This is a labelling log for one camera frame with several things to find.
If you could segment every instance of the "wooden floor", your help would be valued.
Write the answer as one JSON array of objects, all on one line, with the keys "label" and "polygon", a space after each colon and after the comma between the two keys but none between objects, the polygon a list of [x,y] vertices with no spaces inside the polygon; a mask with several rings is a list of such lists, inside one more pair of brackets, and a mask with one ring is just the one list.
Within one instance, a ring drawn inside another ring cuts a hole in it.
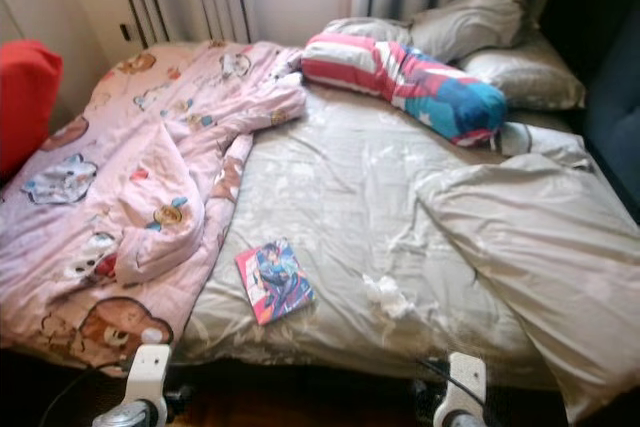
[{"label": "wooden floor", "polygon": [[[0,351],[0,424],[37,426],[49,402],[78,371]],[[172,368],[166,386],[193,385],[196,395],[179,427],[416,427],[410,382],[318,367],[256,367],[239,362]],[[122,379],[91,375],[52,410],[45,427],[88,427],[119,404]],[[554,392],[492,388],[488,404],[504,427],[565,427]],[[579,427],[630,424],[640,391],[626,395]]]}]

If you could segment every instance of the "black cable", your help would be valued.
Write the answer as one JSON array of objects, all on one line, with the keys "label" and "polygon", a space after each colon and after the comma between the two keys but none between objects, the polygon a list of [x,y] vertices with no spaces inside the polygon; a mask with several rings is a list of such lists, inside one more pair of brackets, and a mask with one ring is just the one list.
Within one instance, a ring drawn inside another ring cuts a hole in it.
[{"label": "black cable", "polygon": [[56,395],[56,397],[51,401],[47,410],[44,411],[42,417],[40,417],[40,422],[38,423],[38,427],[44,427],[47,423],[47,417],[51,413],[53,407],[58,403],[58,401],[64,397],[71,389],[73,389],[77,384],[79,384],[82,380],[89,377],[89,375],[98,372],[106,367],[122,367],[120,362],[108,362],[106,364],[98,365],[97,367],[87,367],[80,375],[78,375],[75,379],[73,379],[69,384],[62,389],[62,391]]},{"label": "black cable", "polygon": [[434,364],[432,364],[431,362],[429,362],[428,360],[422,360],[422,359],[416,359],[417,362],[420,365],[423,365],[424,367],[426,367],[427,369],[429,369],[430,371],[432,371],[433,373],[437,374],[438,376],[442,377],[443,379],[445,379],[447,382],[451,382],[453,385],[455,385],[456,387],[458,387],[460,390],[462,390],[465,394],[467,394],[469,397],[471,397],[480,407],[482,407],[482,412],[488,415],[486,415],[487,417],[489,417],[491,419],[491,423],[493,424],[494,427],[501,427],[500,422],[498,422],[498,418],[495,416],[495,414],[493,412],[491,412],[491,410],[489,410],[489,408],[486,406],[486,404],[482,401],[482,399],[480,397],[478,397],[476,394],[474,394],[469,387],[467,387],[466,385],[464,385],[462,382],[460,382],[459,380],[454,379],[453,377],[451,377],[449,374],[447,374],[444,370],[440,369],[439,367],[435,366]]}]

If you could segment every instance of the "red white and blue pillow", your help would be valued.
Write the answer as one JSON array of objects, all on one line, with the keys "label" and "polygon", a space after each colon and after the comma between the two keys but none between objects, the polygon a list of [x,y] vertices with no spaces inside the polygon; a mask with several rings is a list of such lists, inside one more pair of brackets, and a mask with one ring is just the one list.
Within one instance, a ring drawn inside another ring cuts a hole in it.
[{"label": "red white and blue pillow", "polygon": [[495,87],[397,42],[316,35],[303,53],[302,72],[313,81],[381,96],[461,146],[492,137],[507,112]]}]

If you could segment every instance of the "book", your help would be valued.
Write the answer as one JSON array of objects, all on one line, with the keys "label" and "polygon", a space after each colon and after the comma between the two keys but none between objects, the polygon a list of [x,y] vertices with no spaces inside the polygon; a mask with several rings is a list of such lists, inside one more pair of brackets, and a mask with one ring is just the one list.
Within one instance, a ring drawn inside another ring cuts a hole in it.
[{"label": "book", "polygon": [[236,264],[260,325],[315,300],[315,292],[287,239],[243,252],[236,256]]}]

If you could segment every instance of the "red cushion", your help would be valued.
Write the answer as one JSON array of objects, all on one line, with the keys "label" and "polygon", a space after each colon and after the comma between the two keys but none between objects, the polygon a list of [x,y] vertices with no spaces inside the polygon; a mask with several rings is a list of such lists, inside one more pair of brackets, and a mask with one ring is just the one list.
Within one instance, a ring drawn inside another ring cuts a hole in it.
[{"label": "red cushion", "polygon": [[62,59],[34,40],[0,47],[0,177],[13,175],[49,134]]}]

